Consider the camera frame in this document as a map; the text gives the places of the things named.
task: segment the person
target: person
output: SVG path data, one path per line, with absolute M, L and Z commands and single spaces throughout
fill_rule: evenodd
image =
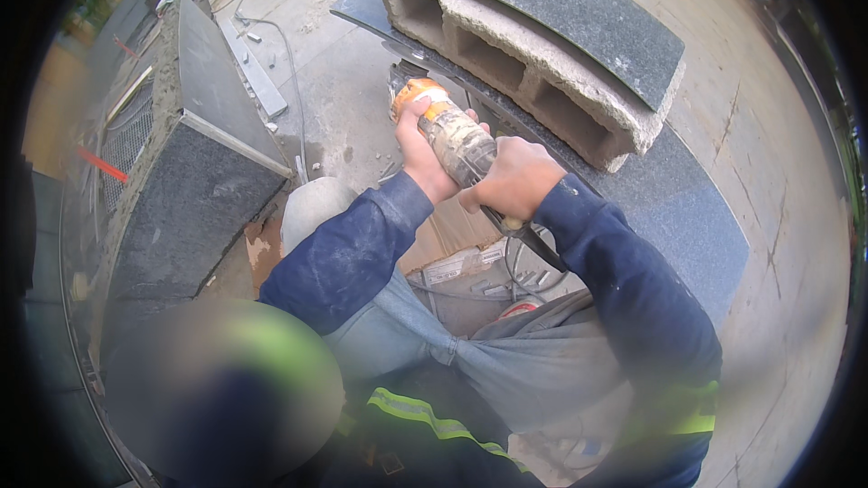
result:
M 409 105 L 399 119 L 404 169 L 379 190 L 356 196 L 337 179 L 320 178 L 288 197 L 281 228 L 288 254 L 260 286 L 259 302 L 322 337 L 340 366 L 344 405 L 312 458 L 250 485 L 542 486 L 509 455 L 509 435 L 569 422 L 624 379 L 634 398 L 618 439 L 574 486 L 694 484 L 714 427 L 722 366 L 721 345 L 697 299 L 613 203 L 540 145 L 498 137 L 488 176 L 459 192 L 416 127 L 428 104 Z M 587 290 L 495 320 L 469 338 L 450 335 L 396 261 L 434 205 L 456 195 L 468 211 L 486 205 L 543 225 Z M 171 447 L 189 453 L 197 471 L 223 479 L 256 470 L 251 460 L 268 447 L 260 432 L 275 433 L 255 385 L 229 387 L 216 418 L 196 413 L 195 421 L 169 430 L 189 441 Z M 141 410 L 130 416 L 148 424 Z M 216 433 L 232 433 L 232 440 Z

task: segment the dark granite slab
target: dark granite slab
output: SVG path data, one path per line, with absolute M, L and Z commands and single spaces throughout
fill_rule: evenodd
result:
M 115 300 L 193 297 L 284 178 L 179 124 L 129 218 L 109 292 Z
M 247 95 L 220 28 L 180 0 L 178 56 L 184 108 L 278 164 L 285 164 Z
M 500 0 L 567 38 L 657 111 L 684 42 L 633 0 Z
M 382 0 L 338 0 L 331 13 L 406 50 L 402 54 L 407 58 L 467 89 L 501 118 L 499 130 L 545 145 L 567 170 L 622 208 L 633 229 L 667 257 L 714 325 L 721 325 L 747 262 L 747 241 L 720 191 L 668 125 L 644 157 L 631 156 L 617 173 L 605 174 L 509 97 L 394 29 Z

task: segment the concrete block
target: concrete block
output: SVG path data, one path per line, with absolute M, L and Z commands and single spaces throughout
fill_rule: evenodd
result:
M 496 0 L 383 3 L 399 31 L 504 92 L 607 172 L 651 147 L 684 75 L 682 59 L 655 112 L 586 53 Z

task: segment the concrete floor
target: concrete floor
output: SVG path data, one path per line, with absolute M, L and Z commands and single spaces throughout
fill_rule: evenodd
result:
M 400 162 L 384 84 L 394 59 L 379 38 L 331 16 L 333 1 L 245 0 L 241 9 L 277 22 L 295 55 L 300 100 L 277 31 L 257 27 L 264 42 L 253 53 L 263 63 L 277 55 L 269 75 L 290 106 L 275 120 L 281 149 L 291 157 L 298 147 L 303 110 L 309 165 L 320 162 L 322 174 L 361 192 L 385 167 L 376 153 Z M 687 45 L 668 120 L 750 243 L 719 328 L 721 408 L 698 485 L 775 485 L 811 436 L 840 359 L 850 269 L 840 167 L 828 161 L 828 131 L 811 122 L 746 0 L 635 1 Z M 229 0 L 211 2 L 217 9 Z M 525 447 L 518 441 L 514 451 Z M 549 485 L 572 478 L 545 469 L 543 462 L 534 471 Z

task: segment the wire mesh panel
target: wire mesh panel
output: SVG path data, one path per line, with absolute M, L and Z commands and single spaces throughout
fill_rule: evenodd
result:
M 103 143 L 101 157 L 125 174 L 133 169 L 136 158 L 142 153 L 147 137 L 154 128 L 154 114 L 151 110 L 154 105 L 151 97 L 153 89 L 152 80 L 143 83 L 106 128 L 106 141 Z M 106 211 L 112 213 L 121 199 L 123 183 L 103 171 L 100 173 Z

